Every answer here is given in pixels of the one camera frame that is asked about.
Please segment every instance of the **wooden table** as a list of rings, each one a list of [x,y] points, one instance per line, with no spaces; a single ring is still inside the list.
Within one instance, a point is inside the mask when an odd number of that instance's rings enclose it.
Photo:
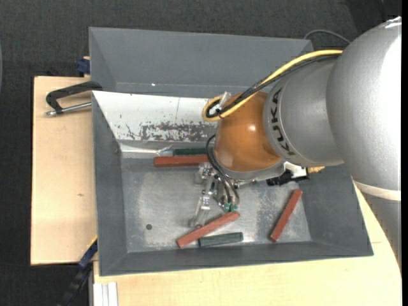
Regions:
[[[96,235],[91,111],[48,118],[48,92],[88,78],[36,77],[31,264],[77,262]],[[89,100],[89,94],[61,104]],[[401,305],[390,244],[358,192],[374,256],[100,277],[117,282],[119,305]]]

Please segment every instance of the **yellow cable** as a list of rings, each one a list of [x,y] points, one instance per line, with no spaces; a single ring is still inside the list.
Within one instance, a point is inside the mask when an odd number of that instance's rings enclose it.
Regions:
[[[274,79],[275,77],[278,77],[279,75],[283,74],[285,71],[287,71],[289,68],[295,66],[296,64],[298,64],[299,62],[305,61],[307,59],[311,59],[311,58],[315,58],[315,57],[320,57],[322,55],[336,55],[336,54],[341,54],[343,51],[341,50],[320,50],[320,51],[314,51],[314,52],[310,52],[308,54],[303,54],[300,57],[297,57],[295,59],[293,59],[292,61],[289,61],[287,64],[283,65],[282,67],[280,67],[277,71],[275,71],[274,73],[272,73],[270,76],[266,77],[261,83],[259,83],[259,85],[263,85],[264,83]],[[215,117],[207,117],[207,109],[208,107],[214,103],[217,100],[221,99],[221,95],[217,96],[213,99],[211,99],[205,106],[203,109],[203,112],[201,113],[201,116],[203,117],[204,121],[207,122],[214,122],[214,121],[218,121],[221,120],[224,117],[227,117],[228,115],[232,114],[233,112],[235,112],[238,108],[240,108],[244,103],[248,102],[253,96],[255,96],[255,94],[252,94],[250,96],[248,96],[247,98],[243,99],[241,102],[238,102],[235,106],[233,106],[231,109],[225,111],[222,114],[222,117],[220,117],[219,115],[216,115]]]

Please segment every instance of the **black carpet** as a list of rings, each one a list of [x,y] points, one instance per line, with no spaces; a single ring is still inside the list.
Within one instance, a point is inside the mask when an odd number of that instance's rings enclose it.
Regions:
[[[31,81],[78,76],[89,26],[301,38],[329,29],[353,40],[402,0],[0,0],[0,305],[54,305],[75,266],[29,266]],[[343,42],[314,36],[315,47]],[[87,305],[84,291],[75,305]]]

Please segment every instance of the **gray cylinder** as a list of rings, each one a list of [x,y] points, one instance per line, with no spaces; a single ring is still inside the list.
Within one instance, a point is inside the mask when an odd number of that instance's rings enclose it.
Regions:
[[[277,82],[263,110],[270,145],[290,163],[342,163],[326,111],[326,86],[335,59],[310,64]]]
[[[343,52],[327,88],[327,111],[340,154],[359,188],[401,199],[401,46],[396,18]]]

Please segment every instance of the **red stick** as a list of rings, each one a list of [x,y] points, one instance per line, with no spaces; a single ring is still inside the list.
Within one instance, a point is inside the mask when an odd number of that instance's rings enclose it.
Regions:
[[[157,156],[153,159],[155,167],[164,166],[198,166],[199,163],[208,162],[206,155],[195,156]]]
[[[298,203],[298,200],[301,197],[302,191],[300,189],[296,189],[293,192],[292,196],[290,197],[288,204],[286,204],[286,207],[282,215],[280,216],[278,223],[276,224],[272,234],[269,237],[269,240],[271,242],[276,242],[279,239],[283,229],[285,228],[286,223],[288,223],[289,217],[291,216],[293,210],[295,209],[296,203]]]
[[[180,237],[179,239],[176,240],[177,245],[180,248],[183,248],[184,246],[190,244],[191,242],[201,238],[202,236],[206,235],[207,233],[210,233],[214,231],[215,229],[220,228],[221,226],[224,226],[227,223],[230,223],[236,219],[238,219],[240,215],[236,212],[228,212],[225,213],[224,215],[220,216],[219,218],[215,219],[214,221],[211,221],[210,223],[206,224],[204,227],[201,227],[199,229],[196,229],[183,237]]]

